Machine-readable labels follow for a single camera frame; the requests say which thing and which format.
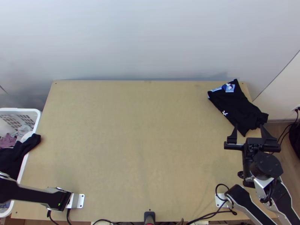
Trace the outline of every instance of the white wall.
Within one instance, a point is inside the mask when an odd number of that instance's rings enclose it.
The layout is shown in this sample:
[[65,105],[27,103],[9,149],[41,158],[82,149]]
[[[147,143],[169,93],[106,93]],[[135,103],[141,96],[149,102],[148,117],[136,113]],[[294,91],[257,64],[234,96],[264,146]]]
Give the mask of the white wall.
[[299,0],[2,0],[0,84],[42,108],[52,80],[247,81],[300,48]]
[[300,53],[253,103],[269,114],[269,120],[296,118],[296,112],[291,110],[300,105]]

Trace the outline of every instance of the power outlet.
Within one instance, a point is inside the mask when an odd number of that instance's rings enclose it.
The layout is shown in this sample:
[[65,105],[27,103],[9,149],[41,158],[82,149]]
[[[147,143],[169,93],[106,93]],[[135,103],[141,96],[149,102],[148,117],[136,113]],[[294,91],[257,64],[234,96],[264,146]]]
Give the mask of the power outlet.
[[295,108],[293,108],[291,111],[295,111],[295,109],[297,109],[298,107],[300,107],[300,105],[297,105]]

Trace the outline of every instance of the wooden floor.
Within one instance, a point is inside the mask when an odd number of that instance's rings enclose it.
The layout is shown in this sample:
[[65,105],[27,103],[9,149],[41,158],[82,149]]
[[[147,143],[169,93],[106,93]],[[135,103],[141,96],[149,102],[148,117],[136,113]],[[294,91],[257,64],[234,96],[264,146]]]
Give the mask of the wooden floor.
[[[270,123],[266,124],[265,127],[270,132],[271,135],[278,138],[284,128],[288,125],[288,123],[278,124],[278,123]],[[292,199],[293,199],[293,208],[298,215],[300,215],[300,160],[295,154],[293,148],[290,145],[290,141],[288,137],[282,142],[282,150],[280,153],[274,153],[274,155],[280,160],[283,167],[283,175],[281,176],[284,184],[287,186]],[[250,220],[244,221],[211,221],[210,224],[230,224],[237,225],[244,222],[248,225],[253,225]],[[68,225],[66,221],[59,221],[60,225]],[[89,222],[72,222],[73,225],[90,225]],[[20,220],[20,219],[8,219],[5,222],[5,225],[53,225],[51,221],[45,220]]]
[[[265,127],[271,135],[278,138],[287,125],[288,123],[282,125],[270,123]],[[281,152],[274,153],[274,155],[281,162],[283,168],[283,175],[281,175],[282,181],[292,196],[294,210],[300,215],[300,159],[294,152],[288,135],[282,142]]]

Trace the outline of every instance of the black cable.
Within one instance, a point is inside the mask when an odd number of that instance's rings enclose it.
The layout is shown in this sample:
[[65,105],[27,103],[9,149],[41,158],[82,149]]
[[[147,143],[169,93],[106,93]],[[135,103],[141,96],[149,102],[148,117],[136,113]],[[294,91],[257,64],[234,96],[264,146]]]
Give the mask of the black cable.
[[69,220],[70,211],[71,211],[71,209],[68,208],[68,210],[67,210],[67,222],[68,222],[69,225],[72,225],[71,222],[70,222],[70,220]]
[[98,219],[95,223],[93,223],[92,225],[95,225],[96,223],[100,222],[100,221],[105,221],[108,223],[111,223],[111,221],[107,220],[107,219]]
[[241,179],[244,179],[244,171],[237,172],[237,176]]
[[280,146],[281,146],[281,144],[282,144],[282,142],[283,142],[285,136],[286,136],[288,133],[289,133],[289,131],[288,131],[288,132],[283,136],[283,138],[281,139]]
[[219,187],[219,186],[225,186],[225,187],[227,188],[227,190],[229,190],[229,187],[228,187],[227,185],[225,185],[225,184],[218,184],[218,185],[216,186],[215,190],[214,190],[218,199],[220,199],[221,201],[227,201],[227,199],[221,199],[221,198],[218,196],[217,190],[218,190],[218,187]]
[[297,113],[297,118],[296,118],[295,122],[293,122],[292,124],[286,126],[286,128],[284,129],[284,131],[282,132],[282,134],[281,134],[281,135],[279,136],[279,138],[277,139],[277,143],[279,143],[279,140],[280,140],[281,136],[284,134],[284,132],[286,131],[286,129],[287,129],[289,126],[292,126],[292,125],[294,125],[294,124],[297,122],[298,116],[299,116],[298,109],[295,109],[295,112]]
[[199,217],[199,218],[197,218],[197,219],[194,219],[194,220],[192,220],[192,221],[186,223],[186,225],[190,225],[190,224],[195,223],[195,222],[197,222],[197,221],[199,221],[199,220],[210,219],[210,218],[214,217],[215,215],[217,215],[218,213],[232,213],[233,215],[236,216],[236,215],[237,215],[237,212],[232,211],[232,209],[229,209],[229,210],[227,210],[227,211],[220,211],[221,208],[222,208],[222,206],[223,206],[226,202],[228,202],[228,200],[224,201],[224,202],[222,203],[222,205],[218,208],[217,211],[215,211],[215,212],[213,212],[213,213],[208,213],[208,214],[206,214],[206,215],[204,215],[204,216],[202,216],[202,217]]
[[56,224],[56,225],[59,225],[57,222],[55,222],[55,221],[52,219],[52,217],[51,217],[51,210],[48,210],[48,212],[47,212],[47,217],[50,218],[50,220],[52,221],[52,223],[54,223],[54,224]]

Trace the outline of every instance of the laundry basket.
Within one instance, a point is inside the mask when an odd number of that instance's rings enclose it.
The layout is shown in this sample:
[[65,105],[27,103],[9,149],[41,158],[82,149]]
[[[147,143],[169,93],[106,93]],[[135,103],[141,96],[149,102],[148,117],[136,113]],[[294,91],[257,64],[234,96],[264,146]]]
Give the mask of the laundry basket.
[[[4,137],[7,133],[14,133],[22,125],[29,125],[36,132],[41,112],[37,109],[19,109],[19,108],[0,108],[0,137]],[[17,182],[20,183],[28,153],[24,156],[22,166],[19,172]],[[8,208],[0,209],[0,217],[8,216],[12,212],[14,201],[10,201]]]

